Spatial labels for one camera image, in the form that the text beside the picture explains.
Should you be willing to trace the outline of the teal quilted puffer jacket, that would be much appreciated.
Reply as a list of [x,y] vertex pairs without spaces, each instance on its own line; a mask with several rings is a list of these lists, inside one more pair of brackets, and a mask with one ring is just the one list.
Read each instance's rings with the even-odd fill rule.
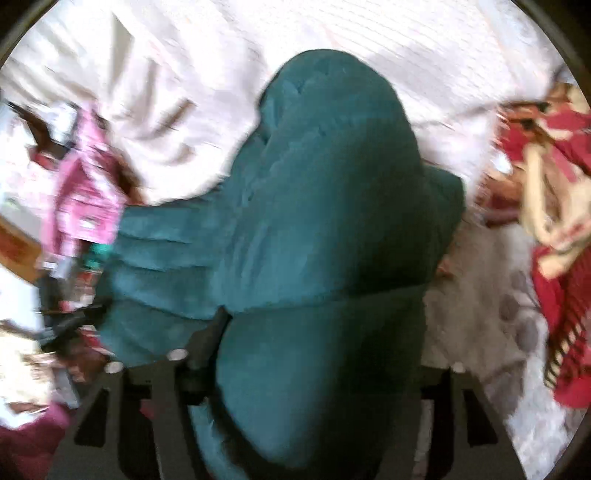
[[389,82],[356,57],[290,59],[259,126],[204,196],[125,210],[96,292],[128,366],[231,321],[211,400],[190,409],[216,479],[408,475],[420,416],[424,295],[464,211],[423,163]]

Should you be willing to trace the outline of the white floral leaf blanket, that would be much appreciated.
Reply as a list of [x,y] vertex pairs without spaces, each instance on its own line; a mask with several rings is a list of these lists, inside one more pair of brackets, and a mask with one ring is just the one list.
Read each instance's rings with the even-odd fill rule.
[[585,413],[561,406],[543,382],[548,327],[530,279],[533,247],[518,225],[461,223],[444,262],[449,270],[425,296],[422,362],[475,375],[526,477],[543,479]]

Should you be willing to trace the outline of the green garment piece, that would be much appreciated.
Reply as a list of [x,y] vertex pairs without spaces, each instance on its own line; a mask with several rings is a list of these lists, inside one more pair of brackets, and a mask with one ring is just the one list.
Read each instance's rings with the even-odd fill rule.
[[112,246],[109,244],[90,244],[82,256],[83,268],[89,271],[103,270],[111,252]]

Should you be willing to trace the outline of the pink penguin fleece blanket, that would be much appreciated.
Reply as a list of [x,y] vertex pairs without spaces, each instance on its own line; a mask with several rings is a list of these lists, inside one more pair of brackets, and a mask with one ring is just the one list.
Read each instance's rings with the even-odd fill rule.
[[35,128],[30,159],[54,180],[43,208],[43,253],[61,260],[85,244],[112,244],[124,208],[141,198],[95,106],[61,103]]

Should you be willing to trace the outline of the red cream patterned cloth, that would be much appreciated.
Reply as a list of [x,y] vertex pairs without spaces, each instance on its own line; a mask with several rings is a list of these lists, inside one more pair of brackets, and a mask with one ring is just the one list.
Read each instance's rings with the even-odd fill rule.
[[549,332],[544,383],[571,408],[590,406],[590,106],[556,82],[546,98],[498,110],[498,162],[477,203],[489,226],[533,237],[531,280]]

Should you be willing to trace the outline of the cream embossed bedspread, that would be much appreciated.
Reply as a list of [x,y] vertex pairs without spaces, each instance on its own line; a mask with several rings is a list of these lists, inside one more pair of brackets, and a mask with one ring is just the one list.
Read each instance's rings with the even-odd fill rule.
[[510,1],[61,1],[1,69],[31,106],[96,101],[150,203],[204,191],[287,60],[344,51],[396,90],[422,157],[473,187],[496,111],[540,99],[564,62]]

